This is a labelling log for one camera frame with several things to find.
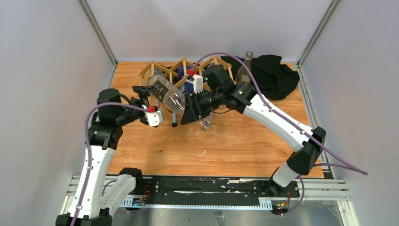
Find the clear bottle dark label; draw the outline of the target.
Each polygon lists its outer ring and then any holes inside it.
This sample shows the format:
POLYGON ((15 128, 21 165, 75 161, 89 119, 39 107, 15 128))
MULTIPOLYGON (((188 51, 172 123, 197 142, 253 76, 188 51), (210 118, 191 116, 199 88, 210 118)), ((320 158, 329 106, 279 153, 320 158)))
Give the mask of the clear bottle dark label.
POLYGON ((183 115, 185 97, 181 90, 175 87, 163 76, 151 76, 147 85, 151 87, 150 94, 158 99, 169 111, 183 115))

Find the clear glass bottle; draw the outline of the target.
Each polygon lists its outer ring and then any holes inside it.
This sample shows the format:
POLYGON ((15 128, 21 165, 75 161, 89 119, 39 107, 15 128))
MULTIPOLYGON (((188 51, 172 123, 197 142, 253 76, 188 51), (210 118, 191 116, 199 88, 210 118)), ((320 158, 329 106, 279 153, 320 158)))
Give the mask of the clear glass bottle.
MULTIPOLYGON (((245 54, 245 59, 244 59, 244 64, 246 67, 251 70, 251 62, 252 62, 252 57, 253 57, 253 52, 252 51, 247 51, 245 54)), ((239 84, 241 82, 247 82, 248 84, 251 84, 251 77, 249 76, 248 71, 245 69, 244 66, 241 66, 236 73, 236 78, 235 78, 235 83, 239 84)))

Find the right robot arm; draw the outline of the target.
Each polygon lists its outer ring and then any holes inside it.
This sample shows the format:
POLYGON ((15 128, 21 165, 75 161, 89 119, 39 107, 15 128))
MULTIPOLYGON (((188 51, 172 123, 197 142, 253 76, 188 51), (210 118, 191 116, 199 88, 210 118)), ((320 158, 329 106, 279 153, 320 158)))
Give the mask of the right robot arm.
POLYGON ((282 196, 288 184, 298 176, 308 175, 322 152, 326 131, 321 127, 311 128, 284 113, 258 94, 247 82, 238 85, 221 65, 212 65, 203 73, 210 91, 185 94, 186 107, 181 124, 200 121, 225 105, 255 119, 282 138, 292 149, 285 163, 278 167, 270 179, 269 191, 282 196))

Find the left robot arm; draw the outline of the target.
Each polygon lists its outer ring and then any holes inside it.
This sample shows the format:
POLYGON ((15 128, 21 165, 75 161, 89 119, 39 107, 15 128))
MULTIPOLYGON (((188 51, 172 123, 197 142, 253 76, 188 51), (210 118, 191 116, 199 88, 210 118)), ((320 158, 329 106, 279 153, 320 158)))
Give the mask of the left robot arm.
POLYGON ((121 202, 129 194, 144 189, 141 170, 124 168, 110 190, 103 193, 107 169, 114 156, 123 126, 139 120, 157 127, 162 111, 151 106, 149 86, 133 86, 139 98, 127 98, 117 89, 104 89, 97 105, 85 119, 85 160, 74 199, 67 213, 57 216, 57 226, 110 226, 121 202))

